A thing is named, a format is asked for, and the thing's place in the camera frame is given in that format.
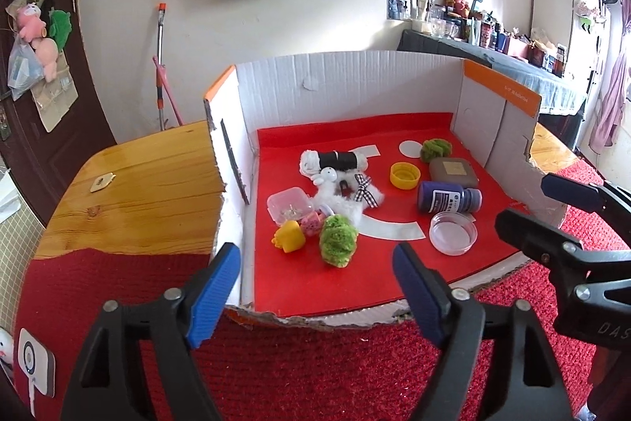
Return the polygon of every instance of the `wooden table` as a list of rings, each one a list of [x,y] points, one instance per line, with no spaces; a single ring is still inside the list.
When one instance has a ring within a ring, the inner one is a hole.
[[[532,158],[544,172],[577,160],[537,125]],[[36,259],[96,248],[113,254],[208,254],[219,221],[223,183],[206,122],[106,149],[77,174],[46,228]],[[116,174],[105,189],[94,180]]]

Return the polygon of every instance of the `brown door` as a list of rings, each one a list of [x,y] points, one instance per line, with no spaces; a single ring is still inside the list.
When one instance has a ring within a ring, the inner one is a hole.
[[[0,2],[0,95],[8,92],[7,64],[14,41],[13,33],[6,31],[9,25],[4,12],[11,1]],[[95,153],[116,144],[88,68],[76,2],[55,0],[56,9],[71,14],[73,25],[64,53],[79,97],[70,110],[48,133],[30,92],[15,102],[11,98],[1,102],[11,135],[0,141],[0,154],[22,195],[44,224],[81,166]]]

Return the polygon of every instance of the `blue paint bottle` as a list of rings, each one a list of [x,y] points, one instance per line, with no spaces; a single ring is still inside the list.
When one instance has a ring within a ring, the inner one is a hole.
[[[417,205],[422,213],[475,213],[482,207],[482,192],[458,184],[425,180],[418,186]]]

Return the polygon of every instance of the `yellow rubber toy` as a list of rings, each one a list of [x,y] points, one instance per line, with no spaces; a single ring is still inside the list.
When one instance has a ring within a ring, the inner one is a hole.
[[[272,240],[274,246],[277,249],[283,249],[285,254],[300,250],[306,242],[307,238],[302,234],[301,226],[292,219],[280,226]]]

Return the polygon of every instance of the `cardboard box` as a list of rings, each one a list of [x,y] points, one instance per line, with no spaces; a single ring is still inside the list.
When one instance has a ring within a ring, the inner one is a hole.
[[[518,58],[528,59],[528,47],[527,43],[522,42],[512,36],[507,37],[506,45],[504,45],[504,54],[509,56],[516,56]]]
[[[452,56],[355,51],[284,56],[230,67],[204,99],[225,184],[215,251],[226,241],[242,251],[242,273],[228,299],[229,308],[246,320],[320,329],[397,322],[408,312],[405,299],[329,316],[286,318],[255,312],[259,129],[398,113],[452,113],[452,134],[506,195],[523,202],[539,219],[559,226],[566,206],[541,193],[544,174],[529,162],[540,103],[539,95],[512,79]],[[452,286],[473,289],[527,261],[515,252]]]

